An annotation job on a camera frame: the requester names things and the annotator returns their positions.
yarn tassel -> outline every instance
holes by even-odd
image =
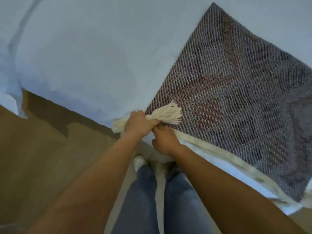
[[[178,125],[181,122],[181,117],[182,117],[181,108],[179,108],[178,105],[173,100],[171,101],[171,103],[167,104],[166,106],[158,108],[154,110],[152,114],[145,116],[147,120],[157,119],[164,123],[174,124],[174,125]],[[126,125],[126,122],[128,121],[128,119],[129,119],[129,116],[115,120],[113,122],[112,131],[114,133],[123,132],[124,126]]]

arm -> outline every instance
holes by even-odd
[[[102,234],[132,153],[158,123],[146,120],[143,111],[132,112],[122,137],[60,193],[27,234]]]
[[[181,145],[169,127],[153,132],[154,148],[183,169],[222,233],[305,233],[253,188]]]

jeans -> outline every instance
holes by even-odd
[[[156,187],[153,169],[143,165],[127,192],[112,234],[159,234]],[[163,222],[165,234],[212,233],[197,193],[177,167],[167,174]]]

carpet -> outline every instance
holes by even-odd
[[[312,177],[312,69],[213,3],[147,113],[174,100],[172,128],[228,151],[296,202]]]

floor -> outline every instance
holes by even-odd
[[[68,182],[119,137],[109,128],[39,96],[28,92],[24,96],[29,119],[0,106],[0,234],[25,231]],[[160,156],[143,142],[137,152],[151,160]],[[158,225],[163,233],[165,166],[156,162],[152,165],[158,182]],[[130,164],[104,233],[110,233],[134,180]],[[291,218],[312,234],[312,210],[302,209]],[[220,233],[210,221],[215,232]]]

